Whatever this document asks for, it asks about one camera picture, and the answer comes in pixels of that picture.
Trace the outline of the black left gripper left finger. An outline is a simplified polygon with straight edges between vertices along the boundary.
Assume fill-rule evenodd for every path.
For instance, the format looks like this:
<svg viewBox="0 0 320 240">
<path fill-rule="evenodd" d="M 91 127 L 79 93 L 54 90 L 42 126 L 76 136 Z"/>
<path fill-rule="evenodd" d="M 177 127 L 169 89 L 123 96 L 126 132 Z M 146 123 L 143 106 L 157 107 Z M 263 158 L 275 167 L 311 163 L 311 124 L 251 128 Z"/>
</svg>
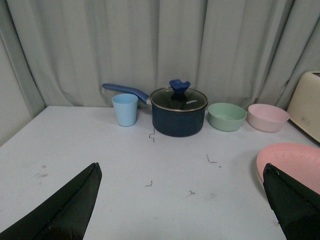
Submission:
<svg viewBox="0 0 320 240">
<path fill-rule="evenodd" d="M 92 163 L 33 211 L 0 233 L 2 240 L 82 240 L 89 225 L 102 170 Z"/>
</svg>

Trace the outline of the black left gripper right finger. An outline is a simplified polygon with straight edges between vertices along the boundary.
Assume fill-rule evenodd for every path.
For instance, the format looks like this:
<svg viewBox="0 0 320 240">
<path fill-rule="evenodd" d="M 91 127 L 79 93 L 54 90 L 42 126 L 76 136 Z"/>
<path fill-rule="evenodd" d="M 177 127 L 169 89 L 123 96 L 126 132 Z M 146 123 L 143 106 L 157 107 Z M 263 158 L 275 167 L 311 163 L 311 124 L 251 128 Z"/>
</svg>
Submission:
<svg viewBox="0 0 320 240">
<path fill-rule="evenodd" d="M 263 188 L 287 240 L 320 238 L 320 195 L 267 163 Z"/>
</svg>

